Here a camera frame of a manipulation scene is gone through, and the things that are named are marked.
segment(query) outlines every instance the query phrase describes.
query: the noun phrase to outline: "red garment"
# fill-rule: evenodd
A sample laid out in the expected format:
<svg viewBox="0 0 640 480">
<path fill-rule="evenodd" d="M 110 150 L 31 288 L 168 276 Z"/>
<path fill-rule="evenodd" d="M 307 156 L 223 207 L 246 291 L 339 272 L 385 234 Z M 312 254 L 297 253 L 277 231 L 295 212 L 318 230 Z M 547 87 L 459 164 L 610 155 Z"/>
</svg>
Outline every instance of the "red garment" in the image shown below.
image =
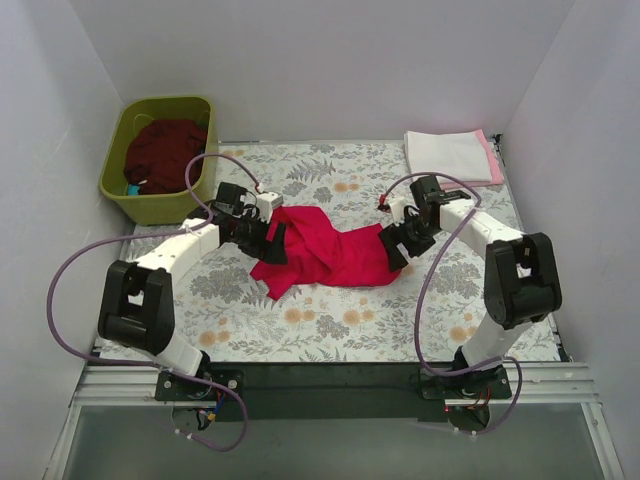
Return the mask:
<svg viewBox="0 0 640 480">
<path fill-rule="evenodd" d="M 124 176 L 131 185 L 140 185 L 140 194 L 177 193 L 186 190 L 184 170 L 207 141 L 207 132 L 193 120 L 154 120 L 144 127 L 127 150 Z M 194 184 L 202 163 L 191 168 Z"/>
<path fill-rule="evenodd" d="M 388 285 L 400 274 L 389 271 L 387 252 L 378 238 L 380 224 L 341 233 L 318 207 L 280 207 L 273 214 L 269 239 L 278 222 L 287 226 L 287 265 L 258 262 L 251 271 L 255 280 L 269 286 L 274 300 L 291 285 L 373 287 Z"/>
</svg>

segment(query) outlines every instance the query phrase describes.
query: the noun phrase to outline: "white folded towel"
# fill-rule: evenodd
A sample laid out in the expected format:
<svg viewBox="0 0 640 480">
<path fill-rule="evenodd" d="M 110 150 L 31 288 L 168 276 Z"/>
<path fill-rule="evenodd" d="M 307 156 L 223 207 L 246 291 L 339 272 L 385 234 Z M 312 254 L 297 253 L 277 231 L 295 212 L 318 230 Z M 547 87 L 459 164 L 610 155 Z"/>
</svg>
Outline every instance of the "white folded towel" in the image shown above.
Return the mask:
<svg viewBox="0 0 640 480">
<path fill-rule="evenodd" d="M 494 183 L 487 150 L 476 132 L 448 135 L 407 132 L 404 149 L 411 173 L 441 172 L 463 181 Z"/>
</svg>

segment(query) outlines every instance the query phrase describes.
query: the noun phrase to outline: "glass panel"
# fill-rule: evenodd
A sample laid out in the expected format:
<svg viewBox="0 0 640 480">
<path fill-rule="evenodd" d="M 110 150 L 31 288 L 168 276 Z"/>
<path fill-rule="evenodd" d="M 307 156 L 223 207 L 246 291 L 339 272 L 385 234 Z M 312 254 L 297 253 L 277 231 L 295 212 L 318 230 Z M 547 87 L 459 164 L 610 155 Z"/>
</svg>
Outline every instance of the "glass panel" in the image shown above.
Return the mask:
<svg viewBox="0 0 640 480">
<path fill-rule="evenodd" d="M 492 407 L 494 418 L 503 410 Z M 194 415 L 176 422 L 195 430 Z M 520 405 L 476 439 L 412 423 L 256 421 L 238 449 L 219 454 L 175 435 L 169 407 L 84 407 L 64 478 L 603 478 L 580 405 Z M 204 435 L 229 441 L 239 428 L 213 424 Z"/>
</svg>

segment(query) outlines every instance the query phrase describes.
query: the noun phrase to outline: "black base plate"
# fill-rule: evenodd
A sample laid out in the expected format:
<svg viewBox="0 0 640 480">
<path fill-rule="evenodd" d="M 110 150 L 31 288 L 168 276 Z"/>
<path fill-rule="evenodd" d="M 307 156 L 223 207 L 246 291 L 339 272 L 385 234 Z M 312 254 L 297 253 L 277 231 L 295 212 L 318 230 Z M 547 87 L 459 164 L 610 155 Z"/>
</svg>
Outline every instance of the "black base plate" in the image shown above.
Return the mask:
<svg viewBox="0 0 640 480">
<path fill-rule="evenodd" d="M 447 368 L 445 363 L 436 368 Z M 417 363 L 216 363 L 205 371 L 213 381 L 234 389 L 244 400 L 251 418 L 354 419 L 412 418 L 445 422 L 444 399 L 461 398 L 460 391 L 442 391 L 425 384 Z M 508 383 L 498 377 L 491 383 L 492 398 L 508 398 Z M 215 391 L 174 377 L 158 376 L 158 401 L 215 401 Z M 239 421 L 236 402 L 227 397 L 216 421 Z"/>
</svg>

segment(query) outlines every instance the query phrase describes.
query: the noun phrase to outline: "floral mat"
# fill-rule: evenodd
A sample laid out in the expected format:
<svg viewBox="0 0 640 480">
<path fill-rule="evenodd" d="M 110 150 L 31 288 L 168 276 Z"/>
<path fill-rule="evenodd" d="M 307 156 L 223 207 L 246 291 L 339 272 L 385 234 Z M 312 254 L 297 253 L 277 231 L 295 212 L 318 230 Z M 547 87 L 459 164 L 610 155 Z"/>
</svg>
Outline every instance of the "floral mat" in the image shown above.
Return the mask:
<svg viewBox="0 0 640 480">
<path fill-rule="evenodd" d="M 376 210 L 385 187 L 408 173 L 401 143 L 248 144 L 223 146 L 244 162 L 264 185 L 285 196 L 288 205 L 319 205 L 341 231 L 389 222 Z M 245 174 L 219 161 L 216 181 L 251 187 Z M 518 228 L 506 185 L 478 189 L 483 208 Z M 397 193 L 410 197 L 408 182 Z M 136 233 L 175 227 L 136 227 Z M 214 361 L 413 361 L 413 322 L 424 275 L 445 238 L 421 258 L 412 259 L 391 285 L 338 288 L 292 287 L 279 301 L 249 272 L 256 260 L 235 245 L 223 245 L 179 282 L 175 297 L 178 330 Z M 132 260 L 160 240 L 124 247 Z M 484 315 L 484 262 L 454 242 L 439 266 L 422 315 L 421 345 L 428 360 L 449 361 L 474 333 Z M 533 326 L 511 349 L 525 361 L 559 360 L 548 320 Z M 107 358 L 139 355 L 103 342 Z"/>
</svg>

